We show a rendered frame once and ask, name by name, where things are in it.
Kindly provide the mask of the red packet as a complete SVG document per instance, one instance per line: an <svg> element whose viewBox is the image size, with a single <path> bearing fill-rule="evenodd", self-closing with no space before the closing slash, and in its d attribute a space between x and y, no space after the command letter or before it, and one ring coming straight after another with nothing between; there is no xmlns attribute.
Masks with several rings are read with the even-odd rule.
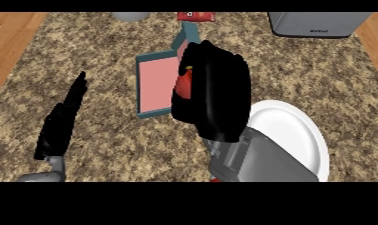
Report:
<svg viewBox="0 0 378 225"><path fill-rule="evenodd" d="M213 12L178 12L177 20L188 21L188 22L213 22L215 13Z"/></svg>

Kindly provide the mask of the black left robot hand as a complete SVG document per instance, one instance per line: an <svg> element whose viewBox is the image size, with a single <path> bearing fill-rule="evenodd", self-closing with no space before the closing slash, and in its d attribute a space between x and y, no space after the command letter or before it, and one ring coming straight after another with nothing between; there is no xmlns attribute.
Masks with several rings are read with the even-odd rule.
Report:
<svg viewBox="0 0 378 225"><path fill-rule="evenodd" d="M70 85L63 102L55 104L44 119L33 152L35 160L64 155L72 136L75 116L85 92L85 72L81 72Z"/></svg>

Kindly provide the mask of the teal box with pink inside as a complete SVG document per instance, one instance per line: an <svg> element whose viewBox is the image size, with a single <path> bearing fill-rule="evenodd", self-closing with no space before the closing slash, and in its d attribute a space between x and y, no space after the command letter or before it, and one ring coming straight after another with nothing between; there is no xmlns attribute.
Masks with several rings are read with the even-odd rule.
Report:
<svg viewBox="0 0 378 225"><path fill-rule="evenodd" d="M135 115L140 119L171 112L171 93L187 44L199 43L197 26L182 22L171 49L135 56Z"/></svg>

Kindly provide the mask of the red bell pepper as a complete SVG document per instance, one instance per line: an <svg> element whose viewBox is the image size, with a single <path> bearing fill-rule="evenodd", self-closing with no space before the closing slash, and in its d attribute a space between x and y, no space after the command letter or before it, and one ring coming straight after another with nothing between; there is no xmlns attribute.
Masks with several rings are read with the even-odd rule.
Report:
<svg viewBox="0 0 378 225"><path fill-rule="evenodd" d="M182 98L188 99L191 96L191 67L184 68L184 74L177 76L174 92Z"/></svg>

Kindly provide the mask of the white plate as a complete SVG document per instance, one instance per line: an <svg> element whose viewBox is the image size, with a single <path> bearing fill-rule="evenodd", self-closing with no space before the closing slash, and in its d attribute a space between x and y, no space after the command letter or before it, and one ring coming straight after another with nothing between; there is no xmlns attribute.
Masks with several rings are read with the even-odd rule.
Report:
<svg viewBox="0 0 378 225"><path fill-rule="evenodd" d="M250 105L247 126L283 148L320 182L327 181L329 154L320 130L306 114L289 103L262 100Z"/></svg>

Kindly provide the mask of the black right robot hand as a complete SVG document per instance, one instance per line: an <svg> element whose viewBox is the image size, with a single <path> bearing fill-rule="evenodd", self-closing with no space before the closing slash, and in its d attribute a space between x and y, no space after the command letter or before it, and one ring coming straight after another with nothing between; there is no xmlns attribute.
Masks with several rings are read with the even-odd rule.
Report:
<svg viewBox="0 0 378 225"><path fill-rule="evenodd" d="M234 143L244 129L250 110L250 77L239 54L215 47L208 40L190 42L182 52L178 75L191 67L191 96L171 95L171 116L193 124L202 138Z"/></svg>

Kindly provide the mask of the grey appliance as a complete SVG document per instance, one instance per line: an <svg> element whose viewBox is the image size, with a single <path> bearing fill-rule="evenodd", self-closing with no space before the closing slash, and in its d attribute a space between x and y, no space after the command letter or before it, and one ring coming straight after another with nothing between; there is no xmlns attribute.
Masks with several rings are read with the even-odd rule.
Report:
<svg viewBox="0 0 378 225"><path fill-rule="evenodd" d="M281 37L345 38L370 12L268 12L271 32Z"/></svg>

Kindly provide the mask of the grey round container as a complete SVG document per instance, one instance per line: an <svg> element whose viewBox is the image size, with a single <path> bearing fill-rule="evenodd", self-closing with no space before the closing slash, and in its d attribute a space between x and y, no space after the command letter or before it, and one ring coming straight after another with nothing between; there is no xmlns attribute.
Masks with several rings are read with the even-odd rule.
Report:
<svg viewBox="0 0 378 225"><path fill-rule="evenodd" d="M148 12L112 12L112 17L122 22L137 22L148 16Z"/></svg>

